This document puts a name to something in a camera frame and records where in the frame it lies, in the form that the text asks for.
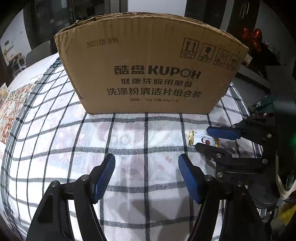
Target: tablecloth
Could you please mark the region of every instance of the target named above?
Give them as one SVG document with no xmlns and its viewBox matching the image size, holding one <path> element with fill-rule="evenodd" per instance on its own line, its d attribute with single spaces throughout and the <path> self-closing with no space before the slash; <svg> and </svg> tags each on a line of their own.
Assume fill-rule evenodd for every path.
<svg viewBox="0 0 296 241">
<path fill-rule="evenodd" d="M 7 139 L 1 166 L 1 210 L 10 227 L 26 238 L 44 192 L 53 180 L 72 182 L 115 155 L 114 173 L 104 198 L 94 205 L 107 240 L 186 240 L 199 205 L 188 194 L 178 168 L 186 153 L 205 174 L 215 165 L 188 145 L 189 130 L 231 126 L 248 115 L 230 84 L 208 115 L 89 115 L 58 58 L 36 83 Z M 220 140 L 234 157 L 261 157 L 246 139 Z M 218 240 L 224 214 L 220 203 L 212 240 Z M 69 201 L 76 240 L 82 240 L 74 202 Z"/>
</svg>

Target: blue gripper pad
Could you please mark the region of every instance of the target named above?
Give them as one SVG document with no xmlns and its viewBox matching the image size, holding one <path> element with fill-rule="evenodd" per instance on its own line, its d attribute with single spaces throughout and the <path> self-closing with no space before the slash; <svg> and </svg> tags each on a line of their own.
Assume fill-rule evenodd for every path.
<svg viewBox="0 0 296 241">
<path fill-rule="evenodd" d="M 207 192 L 204 174 L 199 167 L 194 166 L 186 154 L 181 154 L 178 160 L 179 170 L 184 179 L 190 197 L 197 203 L 203 203 Z"/>
<path fill-rule="evenodd" d="M 100 199 L 103 198 L 104 193 L 107 189 L 108 183 L 111 179 L 115 168 L 115 157 L 112 154 L 107 154 L 101 166 L 105 164 L 102 174 L 99 176 L 98 180 L 94 184 L 94 194 L 92 196 L 93 203 L 97 203 Z"/>
<path fill-rule="evenodd" d="M 233 141 L 240 138 L 237 132 L 230 127 L 209 126 L 207 128 L 207 133 L 211 137 L 223 138 L 223 139 L 233 140 Z"/>
</svg>

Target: white and gold packet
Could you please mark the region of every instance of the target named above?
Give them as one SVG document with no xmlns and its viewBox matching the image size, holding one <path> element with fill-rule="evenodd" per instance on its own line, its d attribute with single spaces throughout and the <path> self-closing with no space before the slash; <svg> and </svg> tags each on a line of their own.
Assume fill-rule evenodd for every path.
<svg viewBox="0 0 296 241">
<path fill-rule="evenodd" d="M 189 131 L 189 145 L 196 145 L 197 143 L 203 143 L 206 145 L 219 147 L 219 139 L 214 138 L 207 135 L 202 135 L 198 132 L 195 132 L 193 130 Z"/>
</svg>

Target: floor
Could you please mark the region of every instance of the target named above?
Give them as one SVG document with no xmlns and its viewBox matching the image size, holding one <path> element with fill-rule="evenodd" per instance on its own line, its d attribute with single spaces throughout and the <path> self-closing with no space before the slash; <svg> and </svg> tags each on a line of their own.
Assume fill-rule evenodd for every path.
<svg viewBox="0 0 296 241">
<path fill-rule="evenodd" d="M 239 78 L 234 77 L 232 83 L 236 87 L 247 107 L 255 104 L 261 98 L 266 96 L 265 91 Z"/>
</svg>

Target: shipping symbol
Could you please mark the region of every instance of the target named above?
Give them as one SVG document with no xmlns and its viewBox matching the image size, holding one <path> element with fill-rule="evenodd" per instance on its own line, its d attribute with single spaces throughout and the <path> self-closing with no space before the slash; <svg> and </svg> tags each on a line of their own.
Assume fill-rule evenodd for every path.
<svg viewBox="0 0 296 241">
<path fill-rule="evenodd" d="M 213 62 L 214 65 L 218 65 L 220 67 L 223 67 L 227 58 L 229 56 L 229 52 L 223 49 L 219 49 L 216 58 Z"/>
<path fill-rule="evenodd" d="M 226 65 L 226 68 L 234 70 L 239 63 L 239 60 L 240 60 L 239 56 L 232 54 L 227 65 Z"/>
<path fill-rule="evenodd" d="M 209 63 L 214 55 L 216 47 L 210 44 L 204 43 L 202 45 L 202 50 L 200 56 L 198 57 L 199 61 Z"/>
<path fill-rule="evenodd" d="M 194 59 L 199 43 L 197 40 L 184 38 L 180 57 Z"/>
</svg>

